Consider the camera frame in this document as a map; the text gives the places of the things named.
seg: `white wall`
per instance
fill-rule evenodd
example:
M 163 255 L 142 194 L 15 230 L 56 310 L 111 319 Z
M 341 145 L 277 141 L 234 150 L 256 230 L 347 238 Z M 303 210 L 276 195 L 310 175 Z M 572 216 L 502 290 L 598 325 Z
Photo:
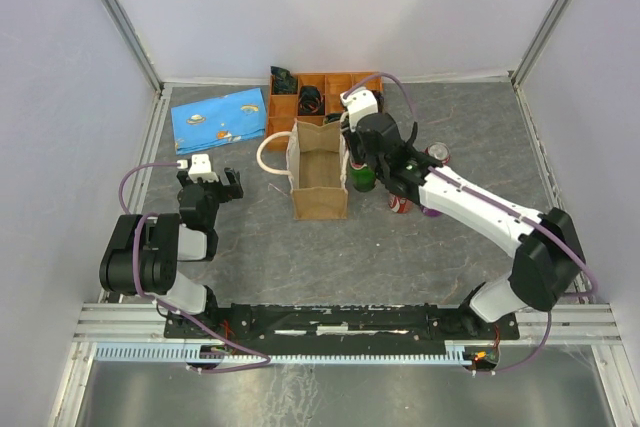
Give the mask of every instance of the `white wall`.
M 524 85 L 640 379 L 640 0 L 573 0 Z
M 0 424 L 40 426 L 153 94 L 100 0 L 0 11 Z
M 553 0 L 120 0 L 163 79 L 515 69 Z

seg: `green bottle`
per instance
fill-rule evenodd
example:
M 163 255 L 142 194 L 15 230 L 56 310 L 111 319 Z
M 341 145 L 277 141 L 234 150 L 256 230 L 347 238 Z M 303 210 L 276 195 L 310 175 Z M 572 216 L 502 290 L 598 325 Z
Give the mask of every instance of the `green bottle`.
M 358 192 L 369 192 L 376 186 L 376 175 L 373 173 L 373 170 L 367 167 L 367 164 L 354 164 L 353 161 L 350 160 L 349 172 L 353 187 Z

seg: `blue towel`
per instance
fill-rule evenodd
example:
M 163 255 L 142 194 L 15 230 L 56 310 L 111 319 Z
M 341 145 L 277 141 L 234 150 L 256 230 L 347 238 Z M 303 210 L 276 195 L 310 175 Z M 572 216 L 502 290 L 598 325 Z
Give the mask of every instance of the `blue towel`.
M 177 154 L 264 136 L 267 113 L 260 89 L 171 109 Z

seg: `open bag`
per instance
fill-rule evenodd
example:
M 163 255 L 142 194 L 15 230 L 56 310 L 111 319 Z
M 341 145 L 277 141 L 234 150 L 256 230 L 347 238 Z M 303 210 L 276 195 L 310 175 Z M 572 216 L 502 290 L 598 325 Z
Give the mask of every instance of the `open bag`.
M 289 137 L 287 170 L 268 167 L 262 151 L 273 139 Z M 258 165 L 267 172 L 286 175 L 291 184 L 294 217 L 298 220 L 347 218 L 345 187 L 349 151 L 340 132 L 340 122 L 319 127 L 298 122 L 291 132 L 270 135 L 257 152 Z

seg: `bag handle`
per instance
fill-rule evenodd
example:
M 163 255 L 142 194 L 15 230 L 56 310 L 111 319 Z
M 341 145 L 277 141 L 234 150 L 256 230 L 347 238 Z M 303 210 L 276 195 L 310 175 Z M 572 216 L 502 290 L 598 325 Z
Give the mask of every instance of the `bag handle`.
M 267 144 L 269 142 L 271 142 L 273 139 L 277 139 L 279 137 L 291 137 L 291 132 L 276 132 L 275 134 L 270 135 L 269 137 L 267 137 L 266 139 L 264 139 L 262 141 L 262 143 L 260 144 L 260 147 L 258 147 L 258 152 L 256 153 L 256 160 L 258 161 L 258 165 L 260 166 L 260 168 L 262 170 L 265 170 L 267 172 L 269 172 L 270 174 L 275 174 L 275 175 L 291 175 L 291 172 L 289 172 L 288 170 L 278 170 L 278 169 L 273 169 L 271 167 L 269 167 L 268 165 L 266 165 L 263 161 L 262 161 L 262 151 L 264 150 L 264 148 L 267 146 Z

